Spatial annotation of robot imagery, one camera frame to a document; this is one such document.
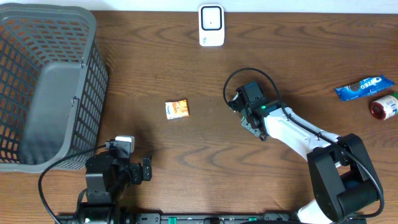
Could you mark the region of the orange snack packet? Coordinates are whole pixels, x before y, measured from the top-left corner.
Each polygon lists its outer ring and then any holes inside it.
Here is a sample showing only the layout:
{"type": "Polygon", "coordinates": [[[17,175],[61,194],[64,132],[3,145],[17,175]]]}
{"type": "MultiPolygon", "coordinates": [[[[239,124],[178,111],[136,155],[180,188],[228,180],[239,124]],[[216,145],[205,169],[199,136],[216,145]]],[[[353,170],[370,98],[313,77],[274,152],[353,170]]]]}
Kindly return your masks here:
{"type": "Polygon", "coordinates": [[[166,102],[165,112],[168,120],[189,117],[187,100],[166,102]]]}

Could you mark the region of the blue Oreo cookie pack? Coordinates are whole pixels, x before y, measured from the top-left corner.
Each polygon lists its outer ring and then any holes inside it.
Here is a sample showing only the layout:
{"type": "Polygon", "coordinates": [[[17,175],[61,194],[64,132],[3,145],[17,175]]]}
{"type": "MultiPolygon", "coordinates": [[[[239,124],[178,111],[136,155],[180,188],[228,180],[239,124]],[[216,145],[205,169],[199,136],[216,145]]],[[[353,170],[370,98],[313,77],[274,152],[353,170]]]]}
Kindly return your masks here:
{"type": "Polygon", "coordinates": [[[394,81],[386,78],[384,75],[380,75],[378,77],[365,78],[359,82],[335,88],[335,93],[339,96],[341,101],[350,101],[374,95],[392,87],[394,84],[394,81]]]}

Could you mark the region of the green lid white jar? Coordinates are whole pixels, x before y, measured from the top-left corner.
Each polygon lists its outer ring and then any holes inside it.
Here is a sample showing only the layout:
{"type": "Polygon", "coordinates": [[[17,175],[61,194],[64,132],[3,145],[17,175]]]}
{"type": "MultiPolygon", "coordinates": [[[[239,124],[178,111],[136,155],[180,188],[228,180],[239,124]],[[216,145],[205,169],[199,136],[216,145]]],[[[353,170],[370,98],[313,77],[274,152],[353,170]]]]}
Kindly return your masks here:
{"type": "Polygon", "coordinates": [[[389,119],[397,114],[397,93],[383,96],[369,106],[371,114],[378,120],[389,119]]]}

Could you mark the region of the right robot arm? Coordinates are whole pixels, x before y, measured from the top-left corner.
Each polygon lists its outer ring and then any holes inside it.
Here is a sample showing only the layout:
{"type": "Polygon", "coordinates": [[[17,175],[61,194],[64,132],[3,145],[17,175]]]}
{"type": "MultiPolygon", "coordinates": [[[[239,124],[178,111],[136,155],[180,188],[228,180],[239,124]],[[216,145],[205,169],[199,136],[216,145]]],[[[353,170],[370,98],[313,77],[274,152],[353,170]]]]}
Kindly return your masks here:
{"type": "Polygon", "coordinates": [[[297,211],[300,222],[366,219],[359,210],[383,203],[381,183],[359,136],[339,136],[314,126],[281,100],[269,101],[257,82],[237,88],[227,104],[255,137],[278,139],[307,161],[314,199],[297,211]]]}

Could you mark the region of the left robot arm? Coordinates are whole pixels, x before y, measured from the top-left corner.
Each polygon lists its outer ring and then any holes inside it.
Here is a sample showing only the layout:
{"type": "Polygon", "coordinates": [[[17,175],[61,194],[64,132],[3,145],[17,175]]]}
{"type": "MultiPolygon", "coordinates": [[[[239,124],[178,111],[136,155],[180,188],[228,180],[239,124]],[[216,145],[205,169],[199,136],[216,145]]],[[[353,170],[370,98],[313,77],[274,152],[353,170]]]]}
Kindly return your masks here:
{"type": "Polygon", "coordinates": [[[152,178],[152,158],[132,163],[130,156],[102,152],[86,161],[87,201],[80,202],[72,223],[135,223],[135,215],[119,205],[119,198],[130,185],[140,185],[152,178]]]}

